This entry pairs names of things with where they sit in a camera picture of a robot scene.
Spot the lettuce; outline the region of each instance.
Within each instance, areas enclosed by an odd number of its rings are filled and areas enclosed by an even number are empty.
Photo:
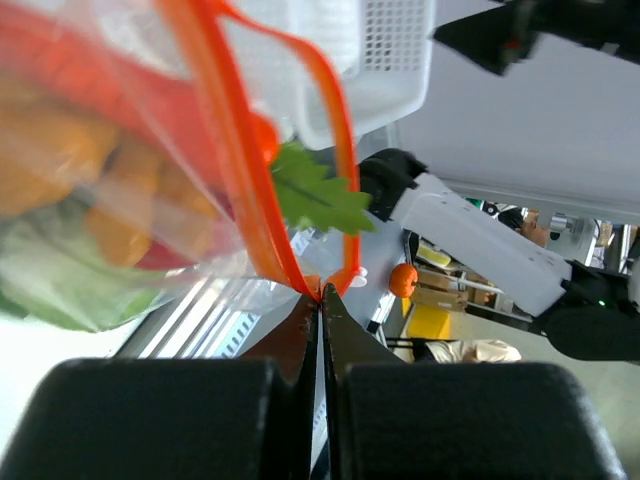
[[[65,200],[6,222],[0,293],[46,323],[101,332],[156,307],[164,273],[105,263],[84,228],[85,213],[81,203]]]

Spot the yellow box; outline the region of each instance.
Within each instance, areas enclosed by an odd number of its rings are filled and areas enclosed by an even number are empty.
[[[449,340],[451,336],[451,316],[449,312],[442,308],[415,305],[409,318],[407,336]]]

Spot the green leaf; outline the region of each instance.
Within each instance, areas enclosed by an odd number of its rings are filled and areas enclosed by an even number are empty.
[[[271,177],[287,221],[298,228],[313,226],[322,232],[330,228],[349,235],[375,231],[365,214],[371,196],[350,192],[346,178],[327,178],[328,173],[329,167],[315,163],[300,145],[282,146],[271,164]]]

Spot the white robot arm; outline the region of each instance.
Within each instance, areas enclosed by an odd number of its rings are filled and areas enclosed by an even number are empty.
[[[451,191],[428,173],[415,179],[391,219],[443,248],[495,283],[525,312],[540,316],[564,294],[571,266]]]
[[[369,211],[426,238],[495,283],[562,353],[640,360],[640,315],[629,278],[567,262],[451,191],[413,155],[382,150],[360,164]]]

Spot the cardboard box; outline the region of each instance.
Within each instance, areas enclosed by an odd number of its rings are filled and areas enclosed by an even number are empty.
[[[452,312],[462,312],[467,308],[468,292],[455,290],[439,291],[430,288],[418,287],[411,296],[411,301],[418,305],[444,308]]]
[[[418,286],[435,288],[437,290],[449,290],[451,279],[442,275],[431,273],[428,270],[418,270]]]

